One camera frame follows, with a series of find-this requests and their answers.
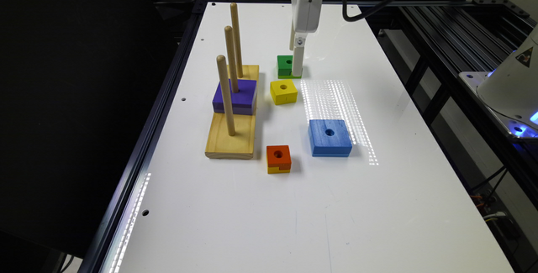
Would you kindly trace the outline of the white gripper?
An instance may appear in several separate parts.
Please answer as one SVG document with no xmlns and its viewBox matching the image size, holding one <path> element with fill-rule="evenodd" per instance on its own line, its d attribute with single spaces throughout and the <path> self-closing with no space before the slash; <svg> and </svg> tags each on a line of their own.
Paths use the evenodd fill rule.
<svg viewBox="0 0 538 273">
<path fill-rule="evenodd" d="M 290 29 L 289 49 L 293 52 L 293 74 L 302 76 L 305 36 L 319 26 L 322 0 L 291 0 L 293 24 Z"/>
</svg>

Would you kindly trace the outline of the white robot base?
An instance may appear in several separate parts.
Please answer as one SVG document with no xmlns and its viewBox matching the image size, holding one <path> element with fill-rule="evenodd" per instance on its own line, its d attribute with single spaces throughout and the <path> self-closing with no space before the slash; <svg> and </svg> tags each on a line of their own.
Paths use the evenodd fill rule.
<svg viewBox="0 0 538 273">
<path fill-rule="evenodd" d="M 493 71 L 462 72 L 460 80 L 513 141 L 537 141 L 537 30 Z"/>
</svg>

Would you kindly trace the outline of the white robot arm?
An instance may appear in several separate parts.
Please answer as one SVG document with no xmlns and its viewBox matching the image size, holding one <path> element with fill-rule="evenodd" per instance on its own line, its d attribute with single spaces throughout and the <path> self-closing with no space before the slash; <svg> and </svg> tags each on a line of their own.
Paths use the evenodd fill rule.
<svg viewBox="0 0 538 273">
<path fill-rule="evenodd" d="M 292 75 L 301 77 L 303 58 L 308 34 L 314 33 L 319 26 L 323 0 L 291 0 L 292 28 L 290 50 L 293 52 Z"/>
</svg>

